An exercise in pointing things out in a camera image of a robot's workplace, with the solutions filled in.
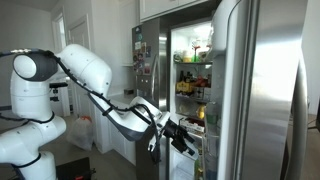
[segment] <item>floor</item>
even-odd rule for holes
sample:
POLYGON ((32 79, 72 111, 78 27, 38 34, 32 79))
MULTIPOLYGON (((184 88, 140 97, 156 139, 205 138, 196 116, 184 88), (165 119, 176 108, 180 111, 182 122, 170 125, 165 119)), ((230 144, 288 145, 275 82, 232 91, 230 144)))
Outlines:
MULTIPOLYGON (((314 126, 316 116, 309 116, 309 126, 314 126)), ((70 127, 73 117, 65 118, 67 126, 70 127)), ((91 151, 84 151, 66 141, 64 133, 58 139, 43 146, 40 150, 50 151, 55 156, 56 165, 71 162, 84 157, 90 158, 91 168, 95 168, 97 173, 94 180, 136 180, 135 166, 125 158, 112 150, 101 154, 94 146, 91 151)), ((301 180, 320 179, 320 133, 316 129, 308 130, 307 150, 301 180)), ((0 164, 0 180, 8 180, 15 173, 8 164, 0 164)))
MULTIPOLYGON (((315 126, 315 115, 309 115, 309 127, 315 126)), ((317 129, 308 130, 307 149, 301 180, 320 179, 320 133, 317 129)))
MULTIPOLYGON (((70 129, 68 127, 71 126, 73 117, 65 119, 67 129, 70 129)), ((67 133, 40 148, 40 151, 50 151, 54 154, 56 165, 89 157, 90 167, 96 170, 93 180, 136 180, 135 166, 116 151, 101 154, 95 146, 91 151, 82 150, 67 142, 67 133)), ((0 180, 9 180, 13 176, 15 173, 9 164, 0 164, 0 180)))

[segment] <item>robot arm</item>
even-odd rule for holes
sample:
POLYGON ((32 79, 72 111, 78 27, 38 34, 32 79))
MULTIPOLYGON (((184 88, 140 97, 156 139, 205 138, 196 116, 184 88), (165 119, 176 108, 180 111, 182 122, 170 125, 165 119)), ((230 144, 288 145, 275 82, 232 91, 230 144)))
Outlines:
MULTIPOLYGON (((183 128, 169 120, 169 112, 161 112, 141 97, 133 99, 129 109, 119 109, 106 99, 112 72, 110 67, 98 56, 75 44, 67 46, 56 56, 60 59, 58 64, 62 70, 80 86, 87 89, 92 102, 128 140, 139 140, 151 125, 155 129, 155 136, 149 146, 151 153, 154 154, 154 150, 159 148, 158 138, 164 135, 173 139, 172 145, 180 152, 187 150, 189 154, 194 154, 184 141, 186 138, 193 143, 193 139, 183 128), (128 111, 128 113, 120 117, 117 111, 128 111)), ((154 154, 153 156, 155 162, 160 160, 158 155, 154 154)))
POLYGON ((12 54, 17 54, 11 77, 12 110, 31 122, 0 136, 0 163, 18 165, 16 167, 26 179, 32 179, 35 172, 42 173, 38 179, 55 179, 53 156, 39 153, 38 148, 60 136, 66 129, 63 119, 51 111, 48 92, 51 80, 67 76, 88 91, 92 102, 128 140, 139 140, 152 126, 155 135, 148 150, 155 163, 160 161, 161 136, 172 138, 171 144, 180 152, 194 154, 185 142, 186 139, 193 143, 193 139, 169 120, 169 112, 161 112, 141 97, 136 97, 130 108, 113 106, 106 99, 111 84, 111 69, 84 47, 69 45, 59 54, 25 49, 0 53, 0 57, 12 54), (127 113, 119 116, 117 111, 127 113))

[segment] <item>refrigerator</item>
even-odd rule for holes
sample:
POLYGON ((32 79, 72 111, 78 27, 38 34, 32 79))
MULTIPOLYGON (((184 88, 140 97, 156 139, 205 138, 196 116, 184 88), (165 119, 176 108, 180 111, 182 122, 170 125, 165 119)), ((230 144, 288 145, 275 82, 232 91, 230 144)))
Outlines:
MULTIPOLYGON (((308 116, 301 50, 306 9, 306 0, 222 0, 203 32, 207 38, 182 37, 183 26, 189 31, 193 23, 172 27, 170 118, 195 135, 204 179, 300 179, 308 116)), ((193 179, 199 157, 170 147, 170 179, 193 179)))
MULTIPOLYGON (((133 81, 136 96, 141 96, 162 111, 169 110, 170 27, 208 17, 216 1, 207 1, 143 22, 132 28, 133 81)), ((136 142, 136 175, 139 180, 170 179, 169 139, 161 138, 161 162, 155 165, 148 152, 153 130, 147 129, 136 142)))

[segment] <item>white cabinet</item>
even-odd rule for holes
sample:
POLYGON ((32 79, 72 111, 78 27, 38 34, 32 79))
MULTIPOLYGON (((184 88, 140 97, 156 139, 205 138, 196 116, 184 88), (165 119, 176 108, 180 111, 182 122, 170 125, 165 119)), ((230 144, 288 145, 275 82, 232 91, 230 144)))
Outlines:
POLYGON ((100 153, 104 154, 112 149, 110 142, 110 124, 109 120, 104 117, 101 111, 94 107, 95 118, 93 119, 94 143, 100 153))
POLYGON ((179 0, 179 6, 183 6, 183 5, 195 2, 195 1, 200 1, 200 0, 179 0))
POLYGON ((178 6, 179 0, 140 0, 140 19, 145 19, 178 6))
MULTIPOLYGON (((129 107, 128 104, 119 102, 112 99, 112 103, 115 106, 126 108, 129 107)), ((135 142, 128 141, 119 130, 109 121, 109 136, 110 143, 114 150, 121 154, 124 158, 130 161, 132 164, 136 164, 135 157, 135 142)))
POLYGON ((121 31, 121 65, 132 66, 131 29, 139 24, 138 0, 124 0, 119 3, 119 25, 121 31))
POLYGON ((140 21, 146 21, 208 0, 140 0, 140 21))

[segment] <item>refrigerator door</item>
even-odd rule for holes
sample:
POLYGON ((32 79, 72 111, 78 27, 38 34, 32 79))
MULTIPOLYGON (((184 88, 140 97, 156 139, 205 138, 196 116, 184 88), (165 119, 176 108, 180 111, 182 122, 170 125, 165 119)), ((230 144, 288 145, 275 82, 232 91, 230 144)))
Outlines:
POLYGON ((300 180, 307 144, 308 102, 307 77, 304 60, 300 59, 294 88, 293 102, 293 139, 291 154, 286 173, 281 176, 286 180, 300 180))
MULTIPOLYGON (((161 27, 162 20, 157 18, 132 29, 134 70, 136 74, 136 95, 141 96, 160 110, 166 111, 167 98, 167 57, 166 27, 161 27)), ((167 178, 168 140, 160 141, 161 162, 155 165, 148 152, 153 130, 149 128, 143 138, 136 142, 137 179, 167 178)))
POLYGON ((229 15, 219 180, 280 179, 306 5, 239 0, 229 15))
POLYGON ((203 83, 200 87, 198 84, 195 87, 195 83, 186 83, 186 76, 192 79, 204 78, 208 82, 212 73, 212 62, 206 62, 203 59, 199 59, 195 62, 190 62, 189 58, 185 57, 183 52, 192 52, 199 56, 199 53, 206 53, 208 51, 208 34, 210 31, 211 18, 202 18, 195 21, 189 21, 186 23, 178 24, 171 27, 171 60, 170 60, 170 119, 182 127, 186 128, 189 135, 193 136, 196 140, 193 143, 195 155, 190 156, 187 153, 180 153, 173 146, 170 147, 170 160, 169 160, 169 173, 171 180, 192 180, 194 179, 198 169, 195 169, 195 162, 198 162, 198 148, 202 148, 203 143, 203 131, 204 120, 199 116, 199 110, 204 107, 205 103, 209 102, 210 86, 203 83), (192 87, 190 92, 182 92, 178 90, 178 84, 185 83, 182 86, 192 87))

